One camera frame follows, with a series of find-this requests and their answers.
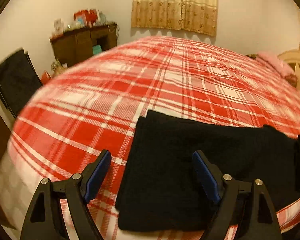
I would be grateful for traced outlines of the black pants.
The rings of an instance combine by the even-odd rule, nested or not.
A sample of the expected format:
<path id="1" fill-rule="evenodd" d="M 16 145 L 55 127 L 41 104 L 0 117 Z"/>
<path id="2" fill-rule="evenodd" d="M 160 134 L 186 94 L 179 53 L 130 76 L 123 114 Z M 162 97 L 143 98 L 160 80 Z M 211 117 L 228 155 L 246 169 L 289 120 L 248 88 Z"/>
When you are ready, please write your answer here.
<path id="1" fill-rule="evenodd" d="M 223 195 L 221 175 L 209 165 L 240 181 L 262 180 L 276 210 L 300 198 L 300 137 L 149 111 L 136 124 L 117 194 L 119 228 L 205 229 Z"/>

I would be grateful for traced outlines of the red plaid bed cover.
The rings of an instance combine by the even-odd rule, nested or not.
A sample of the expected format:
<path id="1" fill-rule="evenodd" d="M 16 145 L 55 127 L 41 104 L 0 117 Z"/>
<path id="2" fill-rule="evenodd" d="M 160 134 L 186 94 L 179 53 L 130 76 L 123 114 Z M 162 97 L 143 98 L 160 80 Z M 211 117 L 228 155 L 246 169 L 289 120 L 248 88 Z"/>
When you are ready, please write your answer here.
<path id="1" fill-rule="evenodd" d="M 41 179 L 69 178 L 108 149 L 89 205 L 105 239 L 197 239 L 197 232 L 131 233 L 115 200 L 138 117 L 148 110 L 227 126 L 270 125 L 300 135 L 300 93 L 275 72 L 210 44 L 150 36 L 94 56 L 44 85 L 17 117 L 0 164 L 0 205 L 20 231 Z"/>

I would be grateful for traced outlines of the black suitcase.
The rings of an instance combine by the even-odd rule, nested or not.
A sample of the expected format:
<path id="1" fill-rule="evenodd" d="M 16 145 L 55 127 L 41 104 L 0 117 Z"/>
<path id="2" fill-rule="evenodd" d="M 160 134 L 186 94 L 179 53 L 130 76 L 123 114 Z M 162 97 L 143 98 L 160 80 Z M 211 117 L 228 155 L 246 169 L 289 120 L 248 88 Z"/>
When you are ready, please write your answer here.
<path id="1" fill-rule="evenodd" d="M 22 48 L 0 63 L 0 100 L 14 118 L 42 85 L 29 54 Z"/>

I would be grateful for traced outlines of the folded pink blanket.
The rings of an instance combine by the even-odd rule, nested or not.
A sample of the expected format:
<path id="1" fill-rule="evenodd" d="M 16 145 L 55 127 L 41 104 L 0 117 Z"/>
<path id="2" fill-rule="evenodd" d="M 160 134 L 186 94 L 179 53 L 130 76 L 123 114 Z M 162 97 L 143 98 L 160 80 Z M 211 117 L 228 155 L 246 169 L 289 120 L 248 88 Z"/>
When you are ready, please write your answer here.
<path id="1" fill-rule="evenodd" d="M 257 53 L 256 61 L 277 72 L 293 87 L 297 86 L 298 78 L 295 74 L 295 71 L 286 62 L 280 60 L 277 55 L 261 51 Z"/>

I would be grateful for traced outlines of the dark wooden dresser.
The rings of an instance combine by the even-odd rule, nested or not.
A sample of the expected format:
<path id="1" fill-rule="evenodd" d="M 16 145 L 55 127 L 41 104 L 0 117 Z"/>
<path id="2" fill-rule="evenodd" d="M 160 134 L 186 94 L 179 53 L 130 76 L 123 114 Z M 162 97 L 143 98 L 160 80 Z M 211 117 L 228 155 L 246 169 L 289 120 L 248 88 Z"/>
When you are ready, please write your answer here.
<path id="1" fill-rule="evenodd" d="M 117 46 L 117 24 L 66 31 L 63 35 L 51 37 L 50 42 L 55 59 L 71 67 L 92 57 L 94 46 L 101 46 L 101 51 Z"/>

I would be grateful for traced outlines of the white card on dresser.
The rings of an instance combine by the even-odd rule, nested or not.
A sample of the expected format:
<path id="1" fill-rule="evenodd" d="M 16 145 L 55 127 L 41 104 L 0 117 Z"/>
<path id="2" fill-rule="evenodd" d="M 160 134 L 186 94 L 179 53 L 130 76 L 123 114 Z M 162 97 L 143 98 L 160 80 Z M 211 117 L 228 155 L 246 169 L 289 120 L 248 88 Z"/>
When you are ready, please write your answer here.
<path id="1" fill-rule="evenodd" d="M 61 35 L 64 32 L 64 23 L 62 22 L 62 20 L 56 19 L 53 22 L 54 28 L 55 28 L 55 34 L 56 35 Z"/>

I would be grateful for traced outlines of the red gift bags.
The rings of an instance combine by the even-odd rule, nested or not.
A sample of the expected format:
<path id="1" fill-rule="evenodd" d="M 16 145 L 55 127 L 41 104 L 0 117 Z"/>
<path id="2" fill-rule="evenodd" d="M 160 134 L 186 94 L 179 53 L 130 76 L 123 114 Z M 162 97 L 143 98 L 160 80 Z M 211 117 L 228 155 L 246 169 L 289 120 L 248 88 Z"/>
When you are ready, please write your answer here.
<path id="1" fill-rule="evenodd" d="M 92 27 L 106 24 L 106 16 L 97 9 L 85 9 L 74 13 L 74 21 L 82 26 Z"/>

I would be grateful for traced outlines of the beige window curtain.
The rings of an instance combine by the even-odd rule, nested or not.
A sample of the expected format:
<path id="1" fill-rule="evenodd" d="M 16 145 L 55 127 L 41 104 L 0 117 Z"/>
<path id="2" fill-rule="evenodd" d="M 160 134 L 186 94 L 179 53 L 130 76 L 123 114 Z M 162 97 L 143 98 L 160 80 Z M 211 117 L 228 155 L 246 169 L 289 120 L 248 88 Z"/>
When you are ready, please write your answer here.
<path id="1" fill-rule="evenodd" d="M 215 36 L 218 0 L 133 0 L 131 27 Z"/>

